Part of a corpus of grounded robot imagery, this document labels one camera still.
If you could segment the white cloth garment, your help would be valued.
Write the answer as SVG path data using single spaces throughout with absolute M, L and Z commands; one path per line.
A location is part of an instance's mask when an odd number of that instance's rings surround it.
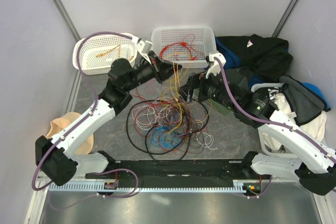
M 275 94 L 271 96 L 273 98 L 274 103 L 278 106 L 278 108 L 293 122 L 295 123 L 295 119 L 298 119 L 298 115 L 293 109 L 290 108 L 290 104 L 288 103 L 286 97 L 282 93 Z M 312 121 L 303 124 L 300 126 L 302 130 L 307 132 L 309 135 L 314 137 L 316 140 L 321 142 L 324 138 L 325 133 L 325 123 L 327 120 L 327 115 L 325 111 L 321 111 L 321 114 L 318 115 Z M 283 145 L 279 143 L 275 138 L 267 135 L 266 133 L 262 133 L 264 137 L 265 145 L 271 152 L 281 152 Z

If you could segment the black and blue jacket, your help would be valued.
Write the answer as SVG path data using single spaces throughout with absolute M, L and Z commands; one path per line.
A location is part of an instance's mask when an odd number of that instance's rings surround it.
M 226 59 L 225 69 L 239 69 L 250 83 L 278 82 L 293 61 L 287 40 L 276 37 L 216 37 L 217 50 Z

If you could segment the blue cloth item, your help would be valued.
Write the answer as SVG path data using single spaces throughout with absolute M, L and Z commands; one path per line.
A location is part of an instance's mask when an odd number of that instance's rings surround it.
M 314 92 L 316 95 L 318 95 L 322 100 L 323 102 L 325 103 L 325 109 L 326 110 L 329 110 L 330 109 L 330 106 L 326 100 L 326 98 L 324 97 L 322 91 L 317 87 L 315 86 L 314 84 L 312 83 L 308 83 L 308 82 L 303 82 L 302 83 L 306 88 L 308 88 L 309 90 L 311 90 L 312 92 Z

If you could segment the beige bucket hat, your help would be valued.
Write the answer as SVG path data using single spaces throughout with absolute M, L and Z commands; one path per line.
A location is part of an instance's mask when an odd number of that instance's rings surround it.
M 60 118 L 56 118 L 50 122 L 50 130 L 46 135 L 46 138 L 51 138 L 53 135 L 59 133 L 78 119 L 81 114 L 77 112 L 68 112 Z M 76 150 L 76 155 L 85 155 L 89 154 L 94 145 L 94 135 L 91 134 L 85 142 Z

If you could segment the right white perforated basket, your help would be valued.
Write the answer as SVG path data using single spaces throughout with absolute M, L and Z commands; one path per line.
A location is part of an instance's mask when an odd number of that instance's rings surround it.
M 206 56 L 216 51 L 213 29 L 209 26 L 161 27 L 152 31 L 153 51 L 183 68 L 207 68 Z

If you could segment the grey black-trimmed garment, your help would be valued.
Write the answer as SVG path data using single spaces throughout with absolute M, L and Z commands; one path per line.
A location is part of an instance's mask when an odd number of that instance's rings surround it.
M 314 92 L 306 88 L 302 83 L 289 75 L 281 76 L 281 93 L 285 95 L 290 104 L 290 108 L 298 113 L 298 119 L 295 123 L 298 126 L 306 124 L 315 119 L 320 111 L 328 112 L 325 109 L 325 103 Z

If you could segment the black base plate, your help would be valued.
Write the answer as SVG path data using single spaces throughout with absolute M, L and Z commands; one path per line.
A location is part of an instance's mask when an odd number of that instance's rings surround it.
M 234 180 L 259 181 L 241 159 L 185 159 L 174 165 L 152 160 L 116 161 L 106 170 L 126 168 L 136 173 L 139 186 L 230 186 Z

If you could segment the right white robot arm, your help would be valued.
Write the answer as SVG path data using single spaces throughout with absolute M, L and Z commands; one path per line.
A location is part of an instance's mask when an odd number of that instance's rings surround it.
M 268 98 L 264 90 L 248 90 L 246 77 L 235 70 L 220 75 L 190 74 L 187 83 L 178 90 L 183 100 L 203 102 L 208 99 L 233 111 L 244 124 L 275 138 L 295 157 L 277 157 L 248 152 L 240 166 L 248 179 L 258 175 L 297 180 L 305 189 L 317 195 L 335 190 L 335 150 L 309 137 Z

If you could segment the white laundry bin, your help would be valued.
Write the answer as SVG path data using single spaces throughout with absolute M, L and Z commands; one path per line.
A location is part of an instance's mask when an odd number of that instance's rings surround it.
M 278 108 L 286 116 L 288 116 L 293 123 L 295 123 L 295 119 L 298 119 L 298 113 L 294 109 L 290 108 L 290 104 L 285 98 L 285 95 L 280 93 L 281 87 L 282 84 L 280 83 L 263 83 L 253 85 L 251 90 L 254 92 L 259 91 L 261 88 L 267 88 L 271 100 L 273 100 Z M 317 141 L 323 142 L 326 120 L 326 112 L 322 110 L 315 119 L 304 125 L 301 125 L 300 128 L 308 133 L 311 137 L 314 137 Z M 258 131 L 258 133 L 261 142 L 261 148 L 267 155 L 281 156 L 282 153 L 284 153 L 285 156 L 293 157 L 292 152 L 284 147 L 275 138 L 262 131 Z

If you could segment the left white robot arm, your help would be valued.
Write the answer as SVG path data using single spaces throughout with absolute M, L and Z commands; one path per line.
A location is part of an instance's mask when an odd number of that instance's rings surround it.
M 126 59 L 111 64 L 106 87 L 94 103 L 67 128 L 51 138 L 40 136 L 35 142 L 37 170 L 52 183 L 62 186 L 74 176 L 98 173 L 111 178 L 115 173 L 112 158 L 105 152 L 77 155 L 77 149 L 98 128 L 116 117 L 132 100 L 130 91 L 155 79 L 158 83 L 169 79 L 181 65 L 163 60 L 153 51 L 139 66 L 131 66 Z

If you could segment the green plastic tray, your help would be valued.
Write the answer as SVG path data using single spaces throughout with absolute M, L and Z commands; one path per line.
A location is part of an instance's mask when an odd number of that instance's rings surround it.
M 222 115 L 227 115 L 227 114 L 233 112 L 233 110 L 231 110 L 227 107 L 224 107 L 223 105 L 221 105 L 221 104 L 219 104 L 219 103 L 217 103 L 213 100 L 210 100 L 210 101 L 211 101 L 212 106 L 215 108 L 215 110 Z

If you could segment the left white perforated basket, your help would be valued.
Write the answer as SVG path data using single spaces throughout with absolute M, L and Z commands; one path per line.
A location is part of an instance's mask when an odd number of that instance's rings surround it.
M 110 71 L 111 64 L 117 59 L 126 59 L 131 66 L 135 64 L 137 56 L 136 45 L 124 37 L 116 35 L 98 35 L 87 40 L 80 49 L 79 57 L 77 51 L 83 39 L 75 44 L 72 64 L 81 69 L 86 75 L 104 74 Z

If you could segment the white perforated basket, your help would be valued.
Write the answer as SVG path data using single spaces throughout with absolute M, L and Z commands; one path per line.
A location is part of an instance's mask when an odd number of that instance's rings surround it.
M 216 51 L 213 29 L 209 26 L 161 27 L 152 31 L 153 51 L 183 68 L 207 68 L 206 56 Z
M 136 45 L 124 37 L 116 35 L 98 35 L 87 40 L 80 49 L 79 57 L 77 51 L 83 39 L 75 44 L 72 64 L 81 69 L 86 75 L 104 74 L 110 71 L 111 64 L 117 59 L 126 59 L 131 66 L 135 64 L 137 56 Z

